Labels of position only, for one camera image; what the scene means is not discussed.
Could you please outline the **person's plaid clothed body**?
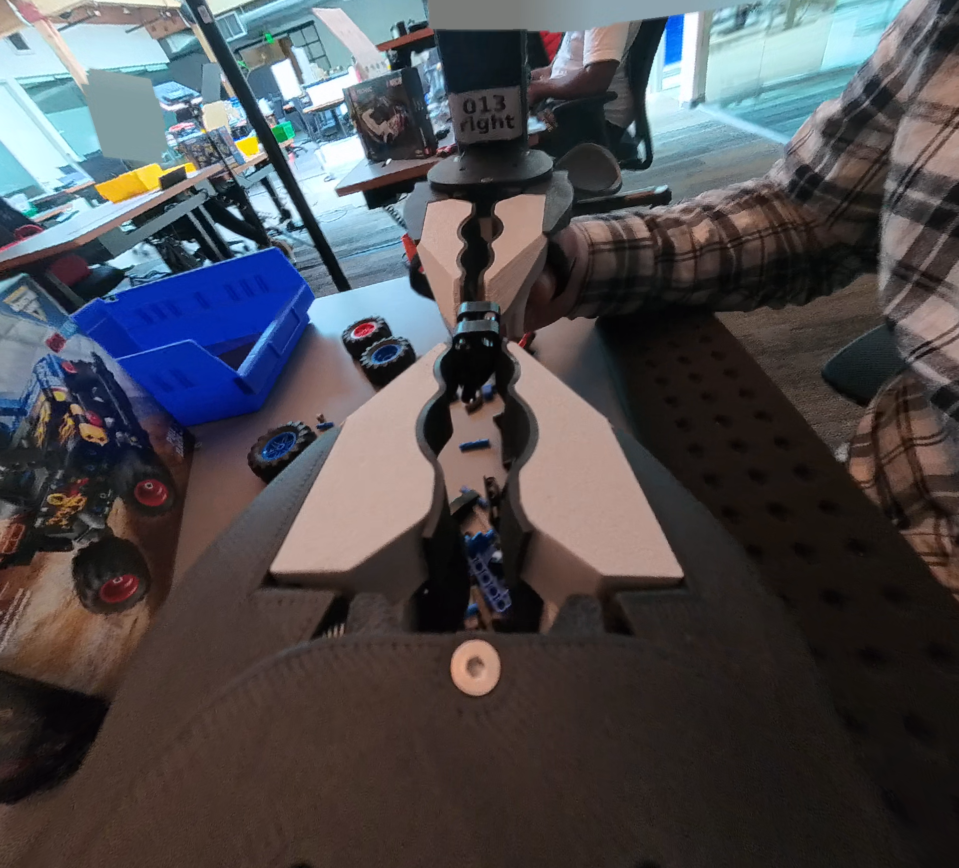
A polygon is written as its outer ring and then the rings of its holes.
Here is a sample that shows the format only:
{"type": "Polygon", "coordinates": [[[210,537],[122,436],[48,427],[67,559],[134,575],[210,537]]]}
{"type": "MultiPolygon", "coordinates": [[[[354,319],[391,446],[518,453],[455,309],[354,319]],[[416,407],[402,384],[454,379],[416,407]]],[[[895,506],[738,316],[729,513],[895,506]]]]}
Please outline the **person's plaid clothed body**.
{"type": "Polygon", "coordinates": [[[882,320],[903,369],[869,403],[850,475],[957,598],[957,203],[882,233],[882,320]]]}

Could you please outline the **black round toy connector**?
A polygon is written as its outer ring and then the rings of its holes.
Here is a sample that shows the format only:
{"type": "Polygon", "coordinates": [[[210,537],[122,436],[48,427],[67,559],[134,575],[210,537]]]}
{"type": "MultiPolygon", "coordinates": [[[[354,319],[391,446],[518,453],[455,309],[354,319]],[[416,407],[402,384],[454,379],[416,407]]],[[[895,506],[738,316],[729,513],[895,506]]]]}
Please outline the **black round toy connector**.
{"type": "Polygon", "coordinates": [[[452,335],[451,385],[472,400],[495,374],[502,352],[501,308],[488,300],[463,301],[452,335]]]}

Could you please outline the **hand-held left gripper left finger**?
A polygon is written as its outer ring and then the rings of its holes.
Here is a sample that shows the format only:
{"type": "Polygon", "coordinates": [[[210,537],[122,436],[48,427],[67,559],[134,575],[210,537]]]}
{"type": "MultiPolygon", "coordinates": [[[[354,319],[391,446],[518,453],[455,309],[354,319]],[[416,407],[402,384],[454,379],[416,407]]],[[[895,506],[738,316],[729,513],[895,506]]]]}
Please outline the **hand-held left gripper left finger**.
{"type": "Polygon", "coordinates": [[[405,603],[457,628],[457,529],[438,451],[452,435],[437,345],[349,415],[270,563],[279,582],[405,603]]]}

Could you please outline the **grey desk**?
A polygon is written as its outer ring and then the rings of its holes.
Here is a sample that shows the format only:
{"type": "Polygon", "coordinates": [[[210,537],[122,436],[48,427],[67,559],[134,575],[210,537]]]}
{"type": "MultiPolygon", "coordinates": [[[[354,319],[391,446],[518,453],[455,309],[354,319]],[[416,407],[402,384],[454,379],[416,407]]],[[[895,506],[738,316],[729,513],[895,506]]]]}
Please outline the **grey desk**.
{"type": "MultiPolygon", "coordinates": [[[[315,423],[317,416],[341,424],[375,395],[342,347],[347,323],[384,317],[418,356],[442,341],[447,330],[436,306],[416,295],[404,277],[316,299],[309,326],[256,413],[193,428],[194,458],[174,565],[174,582],[263,489],[246,453],[266,430],[290,420],[315,423]]],[[[537,332],[535,358],[614,427],[635,434],[620,401],[609,360],[594,321],[561,320],[537,332]]]]}

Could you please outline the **black perforated board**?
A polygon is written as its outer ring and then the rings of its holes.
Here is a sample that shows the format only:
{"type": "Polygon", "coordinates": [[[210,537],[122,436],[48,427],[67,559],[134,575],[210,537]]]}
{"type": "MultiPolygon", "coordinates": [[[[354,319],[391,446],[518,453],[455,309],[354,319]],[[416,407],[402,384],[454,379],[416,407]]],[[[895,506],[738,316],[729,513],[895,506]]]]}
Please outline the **black perforated board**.
{"type": "Polygon", "coordinates": [[[595,324],[640,443],[805,636],[896,827],[958,865],[957,602],[709,313],[595,324]]]}

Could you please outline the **black metal pole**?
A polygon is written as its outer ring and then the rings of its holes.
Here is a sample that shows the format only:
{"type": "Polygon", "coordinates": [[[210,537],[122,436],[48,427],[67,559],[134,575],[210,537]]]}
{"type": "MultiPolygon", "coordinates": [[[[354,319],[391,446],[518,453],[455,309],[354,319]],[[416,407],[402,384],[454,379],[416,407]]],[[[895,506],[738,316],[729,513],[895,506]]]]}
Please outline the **black metal pole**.
{"type": "Polygon", "coordinates": [[[196,20],[196,27],[214,53],[217,64],[232,87],[236,97],[239,99],[246,113],[247,120],[253,126],[254,131],[256,131],[259,140],[266,150],[268,160],[273,170],[283,183],[287,195],[293,203],[337,291],[346,292],[351,290],[351,284],[344,274],[342,266],[334,254],[328,239],[322,231],[317,217],[308,204],[300,184],[294,176],[285,152],[280,149],[279,142],[272,134],[270,125],[259,108],[258,100],[253,95],[246,81],[244,72],[240,69],[229,45],[218,28],[207,0],[184,1],[196,20]]]}

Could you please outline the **long background workbench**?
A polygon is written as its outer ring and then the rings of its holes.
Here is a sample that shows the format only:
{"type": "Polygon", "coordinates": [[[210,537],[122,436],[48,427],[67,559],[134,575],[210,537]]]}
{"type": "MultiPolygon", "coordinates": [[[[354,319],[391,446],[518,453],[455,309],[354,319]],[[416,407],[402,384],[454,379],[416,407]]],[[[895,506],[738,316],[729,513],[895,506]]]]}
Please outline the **long background workbench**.
{"type": "Polygon", "coordinates": [[[121,203],[103,203],[55,227],[2,248],[1,271],[7,275],[45,265],[63,254],[77,252],[108,236],[102,250],[107,258],[122,254],[150,238],[177,218],[185,217],[214,197],[221,182],[250,188],[273,166],[263,152],[238,165],[208,166],[169,188],[144,193],[121,203]]]}

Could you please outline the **yellow bin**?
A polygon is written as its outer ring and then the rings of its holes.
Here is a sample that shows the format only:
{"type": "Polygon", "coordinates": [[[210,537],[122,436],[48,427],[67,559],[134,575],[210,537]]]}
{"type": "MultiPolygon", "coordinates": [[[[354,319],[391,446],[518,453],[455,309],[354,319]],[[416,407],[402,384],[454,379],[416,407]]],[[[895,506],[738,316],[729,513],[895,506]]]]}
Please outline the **yellow bin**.
{"type": "Polygon", "coordinates": [[[127,171],[112,179],[97,182],[99,196],[109,203],[123,203],[159,189],[165,170],[159,164],[150,164],[127,171]]]}

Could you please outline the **person's right forearm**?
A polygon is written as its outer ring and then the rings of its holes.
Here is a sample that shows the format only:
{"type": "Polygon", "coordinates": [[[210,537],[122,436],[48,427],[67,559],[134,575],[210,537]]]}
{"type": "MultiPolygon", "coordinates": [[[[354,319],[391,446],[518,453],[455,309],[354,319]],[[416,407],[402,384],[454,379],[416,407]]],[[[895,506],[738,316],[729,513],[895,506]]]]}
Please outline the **person's right forearm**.
{"type": "Polygon", "coordinates": [[[804,304],[873,268],[920,341],[957,329],[957,0],[910,0],[760,179],[581,221],[564,315],[804,304]]]}

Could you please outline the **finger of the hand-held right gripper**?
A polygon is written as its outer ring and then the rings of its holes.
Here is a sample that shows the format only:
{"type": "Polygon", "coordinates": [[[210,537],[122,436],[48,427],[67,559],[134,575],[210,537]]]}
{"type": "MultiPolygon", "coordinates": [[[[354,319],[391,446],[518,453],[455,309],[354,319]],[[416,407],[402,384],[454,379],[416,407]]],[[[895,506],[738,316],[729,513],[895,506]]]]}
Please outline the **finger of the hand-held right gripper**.
{"type": "Polygon", "coordinates": [[[489,302],[500,309],[500,329],[519,340],[534,281],[545,267],[545,195],[521,194],[497,202],[492,210],[498,235],[490,244],[489,302]]]}
{"type": "Polygon", "coordinates": [[[474,203],[427,203],[417,254],[438,311],[453,334],[464,302],[480,297],[480,225],[474,203]]]}

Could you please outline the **black wheel blue rim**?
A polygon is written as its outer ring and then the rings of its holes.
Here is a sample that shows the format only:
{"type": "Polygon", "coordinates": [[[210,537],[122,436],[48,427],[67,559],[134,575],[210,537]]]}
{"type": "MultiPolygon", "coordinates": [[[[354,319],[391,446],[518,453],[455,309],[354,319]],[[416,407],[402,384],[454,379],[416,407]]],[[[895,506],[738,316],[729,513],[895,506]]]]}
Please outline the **black wheel blue rim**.
{"type": "Polygon", "coordinates": [[[379,339],[365,349],[359,365],[366,379],[380,390],[417,361],[412,343],[402,336],[379,339]]]}
{"type": "Polygon", "coordinates": [[[288,421],[267,430],[246,454],[246,464],[264,483],[271,482],[291,465],[318,437],[317,431],[302,421],[288,421]]]}

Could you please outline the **brown background table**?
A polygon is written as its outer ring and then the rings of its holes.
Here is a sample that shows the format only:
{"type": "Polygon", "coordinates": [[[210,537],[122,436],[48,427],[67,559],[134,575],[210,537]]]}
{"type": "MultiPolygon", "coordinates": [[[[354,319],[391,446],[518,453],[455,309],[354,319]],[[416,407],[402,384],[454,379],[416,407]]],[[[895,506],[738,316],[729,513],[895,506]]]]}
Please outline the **brown background table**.
{"type": "Polygon", "coordinates": [[[361,160],[335,186],[338,198],[363,201],[375,210],[396,203],[414,186],[427,178],[432,167],[454,154],[457,144],[447,133],[439,142],[438,154],[416,159],[390,159],[385,162],[361,160]]]}

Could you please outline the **pile of loose toy parts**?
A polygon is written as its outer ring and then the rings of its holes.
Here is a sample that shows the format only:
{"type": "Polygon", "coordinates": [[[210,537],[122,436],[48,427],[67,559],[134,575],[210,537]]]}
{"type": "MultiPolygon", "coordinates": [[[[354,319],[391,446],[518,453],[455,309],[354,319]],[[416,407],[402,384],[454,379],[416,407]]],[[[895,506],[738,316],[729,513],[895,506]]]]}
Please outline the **pile of loose toy parts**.
{"type": "Polygon", "coordinates": [[[519,592],[507,583],[500,537],[508,468],[495,427],[491,422],[463,423],[440,461],[470,580],[464,624],[497,633],[517,632],[519,592]]]}

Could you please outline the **person's right hand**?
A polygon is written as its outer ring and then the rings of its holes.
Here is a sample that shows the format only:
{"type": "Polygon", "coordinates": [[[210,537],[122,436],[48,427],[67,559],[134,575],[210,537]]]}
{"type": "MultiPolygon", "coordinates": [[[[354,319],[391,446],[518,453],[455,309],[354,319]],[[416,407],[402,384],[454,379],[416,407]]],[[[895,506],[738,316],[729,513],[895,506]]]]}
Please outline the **person's right hand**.
{"type": "Polygon", "coordinates": [[[589,237],[582,225],[570,223],[551,236],[545,248],[545,265],[526,302],[524,329],[537,331],[572,318],[589,268],[589,237]]]}

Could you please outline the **blue plastic bin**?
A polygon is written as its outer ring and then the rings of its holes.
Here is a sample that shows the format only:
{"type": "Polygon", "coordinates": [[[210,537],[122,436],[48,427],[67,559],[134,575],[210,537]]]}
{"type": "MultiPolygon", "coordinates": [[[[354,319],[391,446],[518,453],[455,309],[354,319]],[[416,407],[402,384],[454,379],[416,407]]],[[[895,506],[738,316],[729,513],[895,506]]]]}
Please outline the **blue plastic bin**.
{"type": "Polygon", "coordinates": [[[257,412],[304,334],[315,296],[276,249],[170,275],[72,315],[186,427],[257,412]]]}

